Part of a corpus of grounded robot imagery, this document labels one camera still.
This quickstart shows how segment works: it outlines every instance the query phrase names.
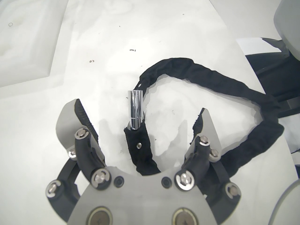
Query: black fabric-covered cable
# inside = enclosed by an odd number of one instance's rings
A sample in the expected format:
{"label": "black fabric-covered cable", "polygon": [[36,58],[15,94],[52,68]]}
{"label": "black fabric-covered cable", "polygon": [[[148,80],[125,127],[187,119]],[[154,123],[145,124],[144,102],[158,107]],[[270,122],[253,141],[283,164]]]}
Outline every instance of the black fabric-covered cable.
{"label": "black fabric-covered cable", "polygon": [[[263,121],[249,133],[247,139],[240,146],[228,151],[221,157],[220,161],[228,172],[229,177],[233,176],[241,166],[248,163],[253,157],[269,149],[284,131],[284,127],[278,123],[279,103],[271,95],[252,90],[240,81],[194,63],[192,59],[170,58],[159,61],[140,76],[135,89],[142,90],[143,95],[145,95],[146,89],[154,84],[157,78],[163,74],[189,80],[191,83],[218,93],[242,97],[260,106]],[[150,141],[147,148],[151,153]],[[131,156],[134,155],[131,149],[129,151]],[[151,165],[149,168],[152,170],[156,166],[153,160],[149,160],[150,155],[152,159],[152,153],[150,153],[139,151],[138,160],[136,161],[137,171],[142,171],[141,168],[148,164]]]}
{"label": "black fabric-covered cable", "polygon": [[152,159],[150,139],[145,121],[137,130],[124,129],[131,160],[136,165],[136,170],[143,176],[160,173],[156,162]]}

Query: white foam block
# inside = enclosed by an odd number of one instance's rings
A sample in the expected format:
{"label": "white foam block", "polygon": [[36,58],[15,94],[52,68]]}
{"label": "white foam block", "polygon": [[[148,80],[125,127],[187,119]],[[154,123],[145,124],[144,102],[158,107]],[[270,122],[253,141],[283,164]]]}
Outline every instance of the white foam block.
{"label": "white foam block", "polygon": [[68,0],[0,2],[0,87],[50,74]]}

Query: reflective metal surface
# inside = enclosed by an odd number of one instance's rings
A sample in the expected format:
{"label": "reflective metal surface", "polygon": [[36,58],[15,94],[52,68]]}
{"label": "reflective metal surface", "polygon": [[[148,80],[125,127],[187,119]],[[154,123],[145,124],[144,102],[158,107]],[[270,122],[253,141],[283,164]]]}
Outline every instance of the reflective metal surface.
{"label": "reflective metal surface", "polygon": [[195,185],[194,176],[189,171],[186,171],[185,173],[181,174],[181,176],[177,174],[175,176],[175,180],[179,189],[184,191],[191,190]]}
{"label": "reflective metal surface", "polygon": [[131,90],[128,91],[129,101],[129,118],[130,127],[132,130],[137,130],[144,119],[143,114],[143,91]]}
{"label": "reflective metal surface", "polygon": [[55,192],[57,190],[57,187],[61,185],[61,182],[59,180],[53,180],[51,181],[46,188],[46,196],[47,197],[55,197]]}

